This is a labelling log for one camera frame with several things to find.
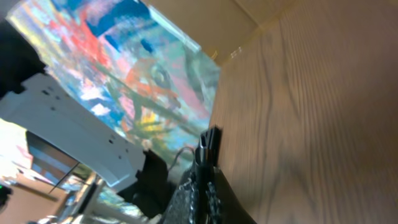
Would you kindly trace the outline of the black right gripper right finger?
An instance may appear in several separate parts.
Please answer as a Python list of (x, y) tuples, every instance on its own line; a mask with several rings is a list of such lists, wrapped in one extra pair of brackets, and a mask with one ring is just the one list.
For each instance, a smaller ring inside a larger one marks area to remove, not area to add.
[(214, 167), (213, 177), (206, 186), (209, 223), (256, 224), (240, 204), (224, 173)]

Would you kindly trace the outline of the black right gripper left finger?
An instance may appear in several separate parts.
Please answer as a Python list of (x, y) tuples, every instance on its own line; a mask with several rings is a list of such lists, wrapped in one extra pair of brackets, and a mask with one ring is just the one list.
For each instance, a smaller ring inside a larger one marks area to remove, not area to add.
[(187, 169), (172, 195), (161, 224), (196, 224), (198, 190), (193, 168)]

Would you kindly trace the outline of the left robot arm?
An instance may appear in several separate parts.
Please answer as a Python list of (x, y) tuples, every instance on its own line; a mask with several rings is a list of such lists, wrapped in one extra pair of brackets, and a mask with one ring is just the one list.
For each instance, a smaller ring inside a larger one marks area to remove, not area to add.
[(174, 187), (165, 161), (104, 124), (45, 71), (35, 49), (1, 20), (1, 119), (17, 124), (95, 171), (149, 218)]

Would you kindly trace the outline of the colourful abstract wall painting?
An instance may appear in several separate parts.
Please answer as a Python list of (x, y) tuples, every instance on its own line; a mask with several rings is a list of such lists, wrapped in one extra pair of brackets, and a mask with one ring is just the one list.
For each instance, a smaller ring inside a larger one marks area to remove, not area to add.
[(162, 14), (134, 0), (27, 0), (6, 19), (102, 122), (174, 172), (191, 164), (220, 68)]

